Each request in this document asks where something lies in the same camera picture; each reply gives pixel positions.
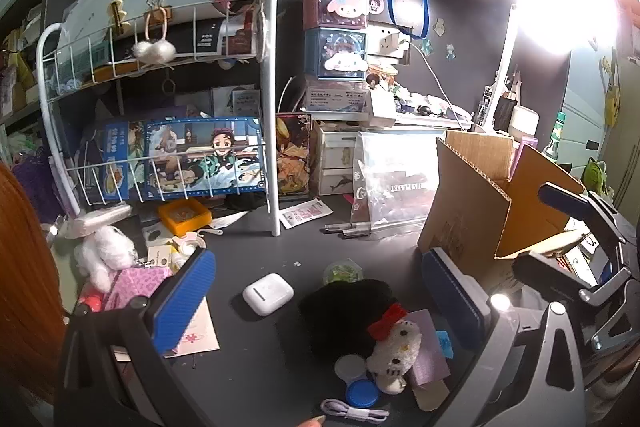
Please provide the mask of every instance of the black desk surface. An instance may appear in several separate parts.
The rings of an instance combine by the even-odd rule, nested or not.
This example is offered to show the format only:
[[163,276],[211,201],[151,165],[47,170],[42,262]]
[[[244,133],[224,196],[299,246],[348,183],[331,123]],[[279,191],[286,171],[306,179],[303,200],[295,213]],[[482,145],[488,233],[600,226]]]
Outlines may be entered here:
[[[332,215],[283,228],[280,237],[268,231],[265,206],[226,228],[224,235],[205,234],[216,255],[217,274],[207,300],[220,350],[170,363],[217,427],[295,427],[322,414],[322,400],[344,400],[345,385],[333,367],[312,357],[298,311],[300,299],[322,285],[329,263],[351,258],[365,277],[387,282],[408,311],[433,308],[420,276],[417,233],[382,241],[324,235],[319,232],[323,225],[349,220],[350,206],[341,196],[323,200],[334,210]],[[296,293],[281,309],[258,317],[241,293],[272,272],[282,275]],[[436,329],[446,329],[441,317],[433,312],[432,316]],[[450,389],[470,356],[454,338],[452,343],[456,357],[449,364]],[[423,426],[432,416],[417,408],[409,387],[398,396],[381,394],[374,407],[391,411],[385,427]],[[324,425],[369,424],[328,417]]]

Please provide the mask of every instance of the white cable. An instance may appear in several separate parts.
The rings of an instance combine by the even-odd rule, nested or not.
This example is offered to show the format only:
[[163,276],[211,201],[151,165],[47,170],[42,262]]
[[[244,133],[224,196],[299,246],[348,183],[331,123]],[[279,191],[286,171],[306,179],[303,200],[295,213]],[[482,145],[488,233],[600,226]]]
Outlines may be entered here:
[[429,71],[431,71],[431,74],[433,75],[433,78],[436,79],[436,84],[438,84],[438,88],[440,89],[440,92],[444,96],[444,99],[449,104],[449,107],[451,108],[451,112],[453,113],[453,117],[456,119],[456,122],[458,122],[458,125],[460,126],[460,131],[464,132],[465,129],[462,127],[462,124],[460,123],[460,120],[458,119],[458,115],[456,115],[456,112],[453,110],[453,105],[452,105],[451,101],[449,100],[449,97],[447,96],[447,93],[445,93],[444,89],[442,89],[442,86],[440,85],[440,81],[438,80],[438,75],[433,72],[433,70],[431,69],[431,66],[427,62],[427,57],[424,55],[422,50],[418,46],[416,46],[413,42],[409,41],[409,45],[413,46],[416,50],[418,50],[418,53],[420,54],[420,57],[422,57],[422,60],[424,60],[424,63],[427,65],[427,68],[429,68]]
[[324,400],[320,404],[320,409],[322,409],[323,413],[331,416],[341,416],[361,422],[373,423],[374,425],[380,425],[389,416],[389,411],[383,409],[357,409],[335,398]]
[[287,90],[287,87],[289,87],[289,84],[291,83],[292,80],[293,80],[293,77],[290,76],[289,80],[287,80],[287,83],[284,85],[284,89],[282,90],[282,93],[280,95],[280,101],[278,102],[278,110],[276,112],[280,112],[280,106],[282,105],[282,99],[284,98],[284,92]]

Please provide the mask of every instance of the pink notebook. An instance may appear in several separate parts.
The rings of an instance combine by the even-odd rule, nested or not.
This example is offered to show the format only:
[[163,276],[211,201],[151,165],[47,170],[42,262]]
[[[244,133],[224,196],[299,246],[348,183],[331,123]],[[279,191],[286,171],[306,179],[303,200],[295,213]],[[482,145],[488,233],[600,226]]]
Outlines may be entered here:
[[418,358],[409,372],[412,385],[424,385],[432,381],[442,380],[450,375],[449,366],[442,354],[440,341],[433,326],[428,310],[420,310],[407,314],[408,321],[415,322],[420,328],[422,342]]

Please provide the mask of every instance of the green bottle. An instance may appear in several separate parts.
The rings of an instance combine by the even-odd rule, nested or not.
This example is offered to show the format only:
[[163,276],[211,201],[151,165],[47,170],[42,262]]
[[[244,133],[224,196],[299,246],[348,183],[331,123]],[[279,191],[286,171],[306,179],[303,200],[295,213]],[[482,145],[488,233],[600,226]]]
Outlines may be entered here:
[[564,118],[566,115],[563,112],[558,113],[556,118],[556,124],[554,131],[551,133],[551,140],[549,145],[543,150],[543,154],[549,158],[553,163],[558,163],[558,145],[560,143],[560,135],[562,134],[562,128],[564,127]]

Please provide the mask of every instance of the lid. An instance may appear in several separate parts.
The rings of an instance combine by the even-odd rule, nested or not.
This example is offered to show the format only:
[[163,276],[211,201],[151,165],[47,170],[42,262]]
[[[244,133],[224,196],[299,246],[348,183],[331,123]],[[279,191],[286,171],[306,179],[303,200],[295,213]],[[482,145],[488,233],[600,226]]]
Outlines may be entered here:
[[347,402],[360,409],[371,407],[379,396],[378,388],[370,380],[356,380],[347,387]]
[[349,385],[366,377],[367,366],[360,355],[344,355],[335,361],[334,371],[338,378]]

